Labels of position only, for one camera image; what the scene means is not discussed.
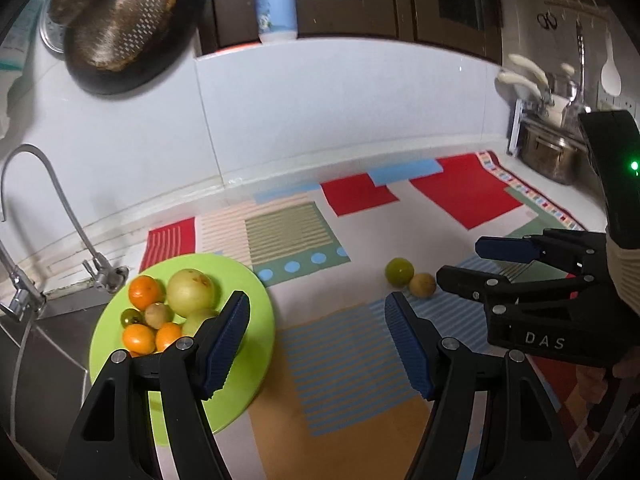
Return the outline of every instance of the human hand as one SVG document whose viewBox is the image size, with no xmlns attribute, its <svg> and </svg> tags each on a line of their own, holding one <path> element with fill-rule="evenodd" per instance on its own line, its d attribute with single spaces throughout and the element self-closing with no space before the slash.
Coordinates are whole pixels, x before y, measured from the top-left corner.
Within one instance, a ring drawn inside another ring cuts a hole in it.
<svg viewBox="0 0 640 480">
<path fill-rule="evenodd" d="M 640 348 L 632 348 L 622 360 L 613 367 L 613 376 L 628 379 L 640 376 Z M 578 393 L 587 402 L 598 404 L 607 393 L 607 381 L 604 368 L 577 365 L 575 375 L 578 379 Z"/>
</svg>

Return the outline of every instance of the orange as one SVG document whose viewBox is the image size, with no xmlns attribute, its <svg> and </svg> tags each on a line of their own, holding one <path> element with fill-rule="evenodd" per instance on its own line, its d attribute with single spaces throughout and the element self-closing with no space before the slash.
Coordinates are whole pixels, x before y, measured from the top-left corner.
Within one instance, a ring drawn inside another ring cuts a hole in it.
<svg viewBox="0 0 640 480">
<path fill-rule="evenodd" d="M 129 283 L 129 301 L 140 310 L 162 299 L 162 287 L 151 276 L 140 274 Z"/>
<path fill-rule="evenodd" d="M 151 354 L 156 349 L 154 331 L 148 326 L 135 323 L 122 332 L 122 342 L 127 350 L 140 355 Z"/>
<path fill-rule="evenodd" d="M 177 323 L 165 323 L 162 325 L 156 333 L 156 347 L 159 352 L 171 345 L 177 339 L 182 337 L 182 327 Z"/>
</svg>

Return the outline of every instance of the scissors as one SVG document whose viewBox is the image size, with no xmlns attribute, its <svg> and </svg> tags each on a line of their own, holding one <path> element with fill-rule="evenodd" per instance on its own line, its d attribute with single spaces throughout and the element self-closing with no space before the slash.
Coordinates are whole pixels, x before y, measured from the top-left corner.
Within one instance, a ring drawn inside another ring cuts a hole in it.
<svg viewBox="0 0 640 480">
<path fill-rule="evenodd" d="M 550 28 L 552 30 L 556 30 L 556 28 L 558 28 L 558 19 L 553 15 L 553 13 L 549 11 L 547 11 L 545 14 L 540 12 L 537 18 L 540 27 L 544 28 L 545 30 L 549 30 Z"/>
</svg>

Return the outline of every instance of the bottle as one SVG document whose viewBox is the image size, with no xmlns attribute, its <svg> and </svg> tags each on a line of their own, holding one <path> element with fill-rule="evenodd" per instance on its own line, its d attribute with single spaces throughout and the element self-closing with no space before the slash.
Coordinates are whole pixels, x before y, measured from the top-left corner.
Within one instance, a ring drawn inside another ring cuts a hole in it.
<svg viewBox="0 0 640 480">
<path fill-rule="evenodd" d="M 296 0 L 255 0 L 255 13 L 261 42 L 277 43 L 298 37 Z"/>
</svg>

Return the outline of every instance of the wall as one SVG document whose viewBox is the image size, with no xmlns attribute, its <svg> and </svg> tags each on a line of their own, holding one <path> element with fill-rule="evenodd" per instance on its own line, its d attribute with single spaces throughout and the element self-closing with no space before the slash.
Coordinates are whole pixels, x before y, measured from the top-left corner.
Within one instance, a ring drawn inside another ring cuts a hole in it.
<svg viewBox="0 0 640 480">
<path fill-rule="evenodd" d="M 560 64 L 568 62 L 578 69 L 578 49 L 575 35 L 576 13 L 553 8 L 558 17 L 557 30 L 544 30 L 536 17 L 549 9 L 545 0 L 502 0 L 504 28 L 502 49 L 504 63 L 512 69 L 507 54 L 516 53 L 529 57 L 548 72 L 560 73 Z M 607 11 L 614 49 L 614 59 L 622 78 L 622 93 L 640 102 L 640 55 L 634 48 L 621 23 L 613 12 Z M 586 101 L 596 107 L 598 82 L 602 66 L 607 60 L 605 46 L 606 26 L 600 20 L 582 19 L 586 51 Z"/>
<path fill-rule="evenodd" d="M 194 183 L 235 186 L 340 160 L 503 139 L 510 120 L 497 66 L 427 46 L 299 40 L 197 60 L 190 51 L 146 88 L 116 98 L 81 91 L 40 38 L 33 46 L 0 154 L 20 142 L 43 149 L 83 225 Z M 0 237 L 17 261 L 72 232 L 32 156 L 11 164 L 6 196 Z"/>
</svg>

